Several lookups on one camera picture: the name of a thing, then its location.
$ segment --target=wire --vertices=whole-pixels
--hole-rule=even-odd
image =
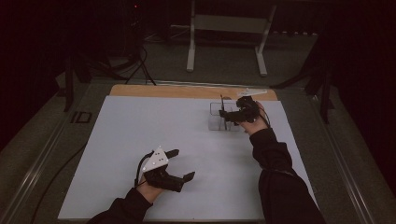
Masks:
[[[150,152],[149,154],[146,154],[142,160],[139,162],[139,165],[137,166],[137,172],[136,172],[136,179],[134,180],[134,186],[138,187],[138,183],[139,183],[139,174],[140,174],[140,167],[142,167],[143,161],[145,161],[146,159],[150,158],[152,156],[152,154],[154,153],[154,151]]]
[[[268,126],[268,128],[271,128],[271,121],[270,118],[268,117],[268,114],[265,112],[264,109],[260,108],[260,110],[262,110],[262,112],[264,112],[264,116],[262,114],[260,114],[260,118],[262,118],[264,120],[264,123]]]
[[[48,183],[46,189],[44,190],[43,194],[41,195],[40,200],[38,201],[37,206],[35,207],[35,211],[33,213],[33,217],[30,221],[31,224],[35,223],[35,217],[37,216],[38,209],[40,208],[40,204],[43,202],[44,197],[46,196],[48,190],[50,189],[50,186],[52,185],[53,181],[56,179],[56,177],[59,175],[59,173],[64,169],[64,167],[71,161],[73,160],[84,148],[87,146],[87,143],[85,143],[72,157],[70,157],[67,162],[64,163],[64,165],[56,172],[55,176],[51,179],[51,181]]]
[[[143,181],[142,183],[138,184],[135,188],[139,187],[140,185],[143,185],[144,183],[146,183],[147,181]]]

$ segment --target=metal stand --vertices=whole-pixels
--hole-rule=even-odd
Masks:
[[[187,71],[194,70],[195,61],[195,30],[214,30],[227,32],[244,32],[253,34],[262,34],[262,42],[255,48],[257,63],[259,65],[260,76],[267,76],[262,50],[267,40],[271,22],[276,12],[276,6],[272,6],[267,19],[242,18],[242,17],[225,17],[213,15],[195,14],[195,0],[191,0],[191,26],[190,26],[190,48],[187,59]]]

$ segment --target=white board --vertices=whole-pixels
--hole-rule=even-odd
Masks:
[[[195,177],[180,193],[166,191],[145,220],[257,220],[263,219],[258,181],[259,164],[243,132],[209,131],[213,99],[107,96],[59,219],[86,219],[105,211],[134,185],[144,155],[162,146],[179,149],[167,172]],[[279,101],[261,102],[278,141],[286,142],[293,168],[313,191]]]

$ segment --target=black jacket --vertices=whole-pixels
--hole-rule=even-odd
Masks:
[[[274,131],[258,131],[250,136],[250,142],[253,157],[262,167],[259,192],[266,223],[325,223],[305,182],[291,168],[286,144],[277,142]],[[136,189],[131,189],[125,199],[116,199],[88,224],[140,223],[151,206]]]

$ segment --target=dark background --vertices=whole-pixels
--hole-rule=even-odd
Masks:
[[[128,38],[131,42],[120,39],[134,35],[137,28],[150,25],[166,39],[170,24],[190,23],[190,14],[185,9],[190,7],[188,1],[142,2],[130,1],[128,6],[125,1],[97,1],[94,5],[90,1],[50,0],[0,3],[0,148],[57,92],[55,77],[64,71],[64,59],[73,50],[124,55],[134,52],[141,39],[139,36]],[[229,4],[228,10],[221,13],[241,13],[235,1],[203,0],[198,8],[218,13],[224,4]],[[302,72],[323,60],[334,64],[332,84],[340,91],[393,192],[396,192],[396,178],[392,175],[396,170],[395,9],[393,1],[385,0],[283,1],[272,26],[272,32],[319,34]],[[248,5],[244,11],[249,11],[247,16],[262,13]],[[106,20],[98,23],[98,18]],[[138,26],[127,26],[134,21],[140,22]],[[126,26],[129,33],[122,31]]]

